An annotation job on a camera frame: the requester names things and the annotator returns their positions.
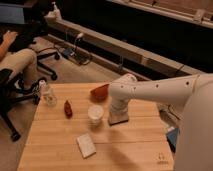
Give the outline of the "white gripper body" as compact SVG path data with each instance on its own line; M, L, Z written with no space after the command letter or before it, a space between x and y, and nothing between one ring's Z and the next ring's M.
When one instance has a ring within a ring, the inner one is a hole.
M109 117L108 123L110 125L127 122L129 120L128 115L128 100L112 99L109 105Z

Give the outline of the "seated person's hand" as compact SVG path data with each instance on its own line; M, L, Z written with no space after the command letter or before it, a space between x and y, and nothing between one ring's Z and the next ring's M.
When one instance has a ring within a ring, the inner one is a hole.
M7 45L11 45L15 41L17 35L18 33L15 31L7 31L3 35L3 43Z

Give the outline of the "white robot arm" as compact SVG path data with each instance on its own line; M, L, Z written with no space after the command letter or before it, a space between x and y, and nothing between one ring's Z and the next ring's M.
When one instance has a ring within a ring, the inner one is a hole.
M181 119L174 171L213 171L213 74L156 81L125 74L110 83L108 92L110 125L129 119L131 99L172 105Z

